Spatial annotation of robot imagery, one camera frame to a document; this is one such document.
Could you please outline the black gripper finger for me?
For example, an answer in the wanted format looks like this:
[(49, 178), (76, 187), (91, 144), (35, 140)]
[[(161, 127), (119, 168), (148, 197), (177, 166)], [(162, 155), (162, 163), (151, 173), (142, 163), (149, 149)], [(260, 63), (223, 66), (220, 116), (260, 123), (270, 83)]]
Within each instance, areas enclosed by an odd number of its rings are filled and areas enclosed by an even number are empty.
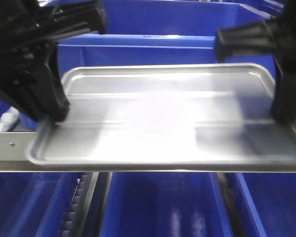
[(296, 61), (274, 58), (276, 68), (275, 92), (271, 114), (278, 123), (296, 120)]
[(60, 40), (98, 32), (105, 34), (108, 16), (101, 0), (40, 6), (37, 0), (28, 0), (33, 24), (27, 32), (27, 45)]
[(58, 68), (58, 47), (33, 46), (24, 55), (22, 68), (22, 113), (35, 121), (48, 116), (63, 121), (70, 103)]
[(240, 27), (218, 29), (214, 43), (217, 61), (241, 55), (272, 54), (280, 51), (285, 26), (277, 20), (263, 20)]

